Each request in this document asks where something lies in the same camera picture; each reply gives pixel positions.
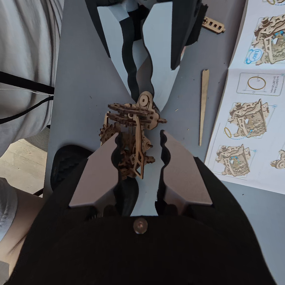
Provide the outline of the grey desk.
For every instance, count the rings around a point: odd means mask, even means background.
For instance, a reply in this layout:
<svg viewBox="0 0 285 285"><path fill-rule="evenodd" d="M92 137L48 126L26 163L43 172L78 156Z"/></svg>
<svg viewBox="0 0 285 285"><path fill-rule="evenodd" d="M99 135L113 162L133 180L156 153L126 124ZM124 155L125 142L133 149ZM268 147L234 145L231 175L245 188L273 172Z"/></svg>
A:
<svg viewBox="0 0 285 285"><path fill-rule="evenodd" d="M204 161L220 104L227 69L234 51L246 1L203 1L207 15L225 25L223 34L202 29L199 40L186 48L175 84L161 112L159 124L147 137L155 163L137 179L139 196L134 216L155 215L161 160L160 130L166 130ZM201 75L209 69L202 145L199 146ZM116 68L108 58L85 1L65 1L46 162L44 197L51 193L50 175L56 151L80 145L91 151L100 146L99 129L107 105L132 103ZM246 213L277 284L284 284L284 195L224 183Z"/></svg>

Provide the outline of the long perforated wooden strip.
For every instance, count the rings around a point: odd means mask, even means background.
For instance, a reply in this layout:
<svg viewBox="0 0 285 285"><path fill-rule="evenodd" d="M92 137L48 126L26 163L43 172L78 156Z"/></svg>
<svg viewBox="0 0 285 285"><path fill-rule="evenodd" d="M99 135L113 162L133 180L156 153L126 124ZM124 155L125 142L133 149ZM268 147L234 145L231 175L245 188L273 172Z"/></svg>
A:
<svg viewBox="0 0 285 285"><path fill-rule="evenodd" d="M223 23L213 20L207 16L205 16L203 19L202 27L215 34L221 34L226 31Z"/></svg>

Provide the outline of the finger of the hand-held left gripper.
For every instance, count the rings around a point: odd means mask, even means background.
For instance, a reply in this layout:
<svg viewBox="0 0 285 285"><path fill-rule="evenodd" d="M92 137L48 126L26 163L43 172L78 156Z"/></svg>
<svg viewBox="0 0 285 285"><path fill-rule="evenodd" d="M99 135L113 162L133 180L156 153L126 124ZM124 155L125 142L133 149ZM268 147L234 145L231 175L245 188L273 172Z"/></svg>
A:
<svg viewBox="0 0 285 285"><path fill-rule="evenodd" d="M171 69L172 8L172 1L154 4L142 26L152 61L153 100L159 111L165 107L179 71L179 67Z"/></svg>
<svg viewBox="0 0 285 285"><path fill-rule="evenodd" d="M98 7L99 18L110 58L132 99L137 102L140 68L140 42L135 41L135 28L126 5Z"/></svg>

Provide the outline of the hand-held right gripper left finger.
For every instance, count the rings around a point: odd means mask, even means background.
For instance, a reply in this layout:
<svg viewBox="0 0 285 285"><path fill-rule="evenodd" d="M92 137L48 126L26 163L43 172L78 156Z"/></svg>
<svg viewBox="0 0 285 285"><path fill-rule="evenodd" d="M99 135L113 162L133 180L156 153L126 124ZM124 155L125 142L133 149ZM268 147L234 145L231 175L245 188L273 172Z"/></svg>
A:
<svg viewBox="0 0 285 285"><path fill-rule="evenodd" d="M71 208L116 205L114 189L121 180L121 143L121 134L114 134L88 158L69 202Z"/></svg>

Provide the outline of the person's white shirt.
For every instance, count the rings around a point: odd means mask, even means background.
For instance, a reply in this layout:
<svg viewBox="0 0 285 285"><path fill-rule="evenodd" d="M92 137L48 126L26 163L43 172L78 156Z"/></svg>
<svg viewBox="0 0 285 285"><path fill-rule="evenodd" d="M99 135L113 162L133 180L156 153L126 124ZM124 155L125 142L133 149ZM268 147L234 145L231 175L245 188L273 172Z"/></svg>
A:
<svg viewBox="0 0 285 285"><path fill-rule="evenodd" d="M54 87L63 0L0 1L1 72ZM0 126L0 154L50 125L53 101Z"/></svg>

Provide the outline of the person's leg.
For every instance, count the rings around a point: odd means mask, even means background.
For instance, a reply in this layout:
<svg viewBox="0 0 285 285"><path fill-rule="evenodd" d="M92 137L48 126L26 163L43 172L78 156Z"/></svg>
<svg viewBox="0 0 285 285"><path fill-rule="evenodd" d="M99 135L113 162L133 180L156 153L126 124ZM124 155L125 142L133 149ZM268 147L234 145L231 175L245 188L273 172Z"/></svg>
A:
<svg viewBox="0 0 285 285"><path fill-rule="evenodd" d="M17 190L17 210L9 230L0 242L0 260L9 264L9 277L11 276L27 233L34 219L42 209L43 198Z"/></svg>

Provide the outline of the pointed wooden stick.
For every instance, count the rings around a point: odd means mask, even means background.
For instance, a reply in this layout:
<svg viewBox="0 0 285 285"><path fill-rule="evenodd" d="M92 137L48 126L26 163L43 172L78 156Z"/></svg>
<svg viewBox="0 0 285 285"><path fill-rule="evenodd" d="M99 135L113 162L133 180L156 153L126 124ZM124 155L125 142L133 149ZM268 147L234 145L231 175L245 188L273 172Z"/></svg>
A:
<svg viewBox="0 0 285 285"><path fill-rule="evenodd" d="M199 125L199 146L202 145L202 136L205 119L206 100L209 84L209 69L204 69L201 75L201 105L200 105L200 125Z"/></svg>

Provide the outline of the open instruction booklet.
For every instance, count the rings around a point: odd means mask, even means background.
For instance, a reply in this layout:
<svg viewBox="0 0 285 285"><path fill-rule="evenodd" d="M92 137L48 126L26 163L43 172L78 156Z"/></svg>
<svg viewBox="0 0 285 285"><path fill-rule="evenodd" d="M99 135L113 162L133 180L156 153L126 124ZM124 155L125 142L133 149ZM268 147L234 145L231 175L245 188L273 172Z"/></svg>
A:
<svg viewBox="0 0 285 285"><path fill-rule="evenodd" d="M246 1L205 164L225 182L284 194L285 4Z"/></svg>

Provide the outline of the wooden mechanical gear model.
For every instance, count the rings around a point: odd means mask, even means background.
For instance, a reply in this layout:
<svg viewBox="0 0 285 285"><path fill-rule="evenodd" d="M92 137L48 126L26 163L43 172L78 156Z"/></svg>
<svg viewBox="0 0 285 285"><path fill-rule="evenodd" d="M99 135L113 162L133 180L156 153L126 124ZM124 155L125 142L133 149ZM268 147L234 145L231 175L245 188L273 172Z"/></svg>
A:
<svg viewBox="0 0 285 285"><path fill-rule="evenodd" d="M153 102L150 92L140 94L137 103L109 104L103 127L100 129L101 145L116 133L122 134L121 160L118 164L122 179L144 177L144 166L155 162L147 151L153 147L144 130L153 130L159 123L167 123Z"/></svg>

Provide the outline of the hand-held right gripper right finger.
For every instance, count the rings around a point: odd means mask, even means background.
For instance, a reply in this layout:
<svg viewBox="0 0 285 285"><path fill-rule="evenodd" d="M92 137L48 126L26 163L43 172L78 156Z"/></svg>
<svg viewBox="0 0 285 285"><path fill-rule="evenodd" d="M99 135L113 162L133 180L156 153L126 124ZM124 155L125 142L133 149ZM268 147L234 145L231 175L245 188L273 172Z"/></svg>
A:
<svg viewBox="0 0 285 285"><path fill-rule="evenodd" d="M156 211L163 214L167 205L174 205L178 214L189 205L212 206L208 190L194 156L165 130L160 131L162 148Z"/></svg>

